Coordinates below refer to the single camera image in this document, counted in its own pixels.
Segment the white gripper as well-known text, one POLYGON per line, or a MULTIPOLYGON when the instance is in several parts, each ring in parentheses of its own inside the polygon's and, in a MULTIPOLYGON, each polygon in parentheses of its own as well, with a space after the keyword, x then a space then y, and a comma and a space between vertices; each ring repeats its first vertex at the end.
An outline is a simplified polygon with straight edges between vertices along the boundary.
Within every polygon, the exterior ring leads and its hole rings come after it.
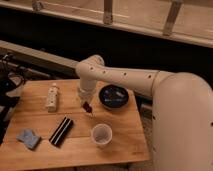
POLYGON ((91 102, 94 96, 94 90, 84 90, 80 86, 77 87, 77 92, 82 102, 91 102))

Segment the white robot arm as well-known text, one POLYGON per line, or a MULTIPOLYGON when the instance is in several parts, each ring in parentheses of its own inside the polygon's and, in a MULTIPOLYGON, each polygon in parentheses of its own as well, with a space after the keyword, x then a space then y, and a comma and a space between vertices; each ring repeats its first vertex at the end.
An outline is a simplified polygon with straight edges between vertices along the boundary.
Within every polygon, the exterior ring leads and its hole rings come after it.
POLYGON ((99 55, 76 65, 78 94, 91 101, 96 83, 133 90, 153 101, 153 170, 213 171, 213 89, 187 72, 106 67, 99 55))

